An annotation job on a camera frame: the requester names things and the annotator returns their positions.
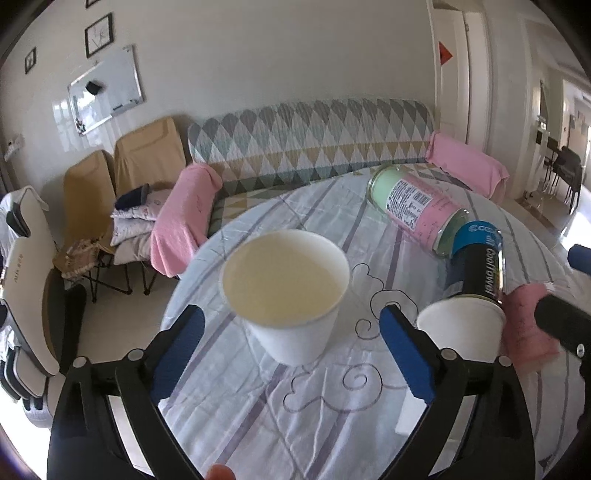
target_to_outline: floor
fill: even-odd
[[[583,188],[579,207],[569,215],[568,206],[561,200],[565,186],[558,188],[556,196],[535,192],[527,200],[505,200],[502,207],[528,227],[550,251],[566,265],[566,254],[574,243],[591,247],[591,193]],[[123,286],[122,268],[116,267],[108,280]],[[134,292],[130,296],[99,289],[98,302],[87,304],[80,334],[79,355],[93,363],[121,359],[134,348],[146,347],[158,333],[160,320],[177,280],[159,275],[150,296],[143,294],[141,270],[138,264],[129,267]],[[591,278],[571,272],[579,291],[591,291]],[[36,429],[24,417],[18,404],[0,390],[0,421],[13,439],[25,460],[44,480],[47,462],[49,432]],[[122,439],[138,468],[149,472],[145,459],[124,415],[121,399],[111,398],[113,412]]]

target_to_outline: framed picture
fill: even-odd
[[[86,58],[111,45],[113,37],[113,13],[105,15],[84,31],[86,42]]]
[[[37,47],[32,49],[29,54],[25,57],[25,75],[28,74],[31,69],[37,63]]]

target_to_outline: round table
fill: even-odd
[[[398,229],[365,199],[369,171],[286,193],[245,212],[196,254],[162,323],[192,303],[206,317],[203,339],[173,394],[159,406],[196,467],[227,463],[237,478],[377,479],[406,441],[396,434],[407,385],[379,335],[381,309],[396,304],[410,321],[440,300],[446,261]],[[504,236],[506,289],[551,281],[564,269],[519,221],[484,197],[426,180]],[[264,232],[306,229],[339,245],[352,269],[332,337],[316,362],[276,363],[224,302],[219,273],[241,243]],[[563,353],[521,377],[535,436],[538,476],[568,446],[582,412],[578,360]]]

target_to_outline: red diamond decoration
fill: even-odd
[[[450,52],[441,42],[439,42],[439,57],[441,59],[442,67],[453,58],[452,52]]]

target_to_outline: white massage chair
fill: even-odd
[[[53,266],[56,245],[33,189],[15,199],[6,222],[18,237],[0,277],[1,328],[11,339],[0,361],[0,385],[22,399],[33,424],[49,428],[76,357],[86,290],[81,285],[65,290]]]

